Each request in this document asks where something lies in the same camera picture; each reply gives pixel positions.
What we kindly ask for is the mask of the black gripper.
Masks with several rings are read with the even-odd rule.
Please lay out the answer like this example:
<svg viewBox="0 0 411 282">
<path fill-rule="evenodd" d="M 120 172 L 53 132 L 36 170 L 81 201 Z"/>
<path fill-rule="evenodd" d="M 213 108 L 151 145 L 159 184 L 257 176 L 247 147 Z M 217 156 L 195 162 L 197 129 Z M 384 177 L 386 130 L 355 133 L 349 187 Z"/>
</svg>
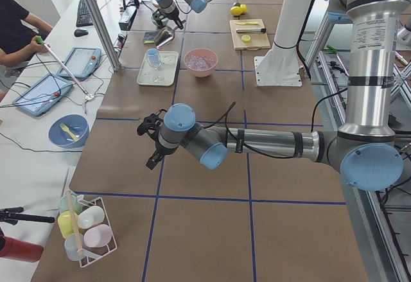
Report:
<svg viewBox="0 0 411 282">
<path fill-rule="evenodd" d="M 156 9 L 156 11 L 154 11 L 152 13 L 153 15 L 158 15 L 158 16 L 163 16 L 163 17 L 167 17 L 169 19 L 168 23 L 170 21 L 173 21 L 175 23 L 175 27 L 174 30 L 183 30 L 184 29 L 184 24 L 186 23 L 186 20 L 180 20 L 179 17 L 175 14 L 175 13 L 166 13 L 162 8 L 158 8 Z M 156 25 L 156 27 L 165 27 L 166 25 L 166 19 L 153 19 L 153 23 Z"/>
<path fill-rule="evenodd" d="M 167 110 L 160 109 L 155 113 L 151 113 L 145 117 L 143 122 L 137 127 L 138 136 L 148 134 L 149 137 L 155 141 L 156 152 L 154 152 L 146 162 L 146 167 L 149 169 L 154 169 L 166 155 L 164 147 L 159 142 L 159 132 L 163 122 L 163 119 L 160 117 L 162 112 L 167 112 Z"/>
</svg>

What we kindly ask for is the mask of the person forearm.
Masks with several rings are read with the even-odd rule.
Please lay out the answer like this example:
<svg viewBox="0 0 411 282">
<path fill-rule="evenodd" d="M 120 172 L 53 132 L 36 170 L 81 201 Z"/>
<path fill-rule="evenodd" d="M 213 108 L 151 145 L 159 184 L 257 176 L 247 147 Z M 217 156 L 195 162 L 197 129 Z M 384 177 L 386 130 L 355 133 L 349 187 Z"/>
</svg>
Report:
<svg viewBox="0 0 411 282">
<path fill-rule="evenodd" d="M 14 67 L 32 57 L 35 53 L 35 49 L 28 44 L 19 51 L 13 53 L 5 53 L 2 49 L 0 49 L 0 53 L 0 64 L 6 67 Z"/>
</svg>

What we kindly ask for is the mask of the person hand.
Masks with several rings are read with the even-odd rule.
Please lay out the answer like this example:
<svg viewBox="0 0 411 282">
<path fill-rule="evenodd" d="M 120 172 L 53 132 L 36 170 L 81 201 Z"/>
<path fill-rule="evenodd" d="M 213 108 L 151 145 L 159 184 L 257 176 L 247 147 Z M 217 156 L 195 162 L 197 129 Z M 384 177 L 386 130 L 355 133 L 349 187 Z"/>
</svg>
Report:
<svg viewBox="0 0 411 282">
<path fill-rule="evenodd" d="M 38 43 L 37 39 L 40 36 L 34 36 L 29 44 L 29 49 L 32 53 L 47 53 L 47 49 L 43 44 Z"/>
</svg>

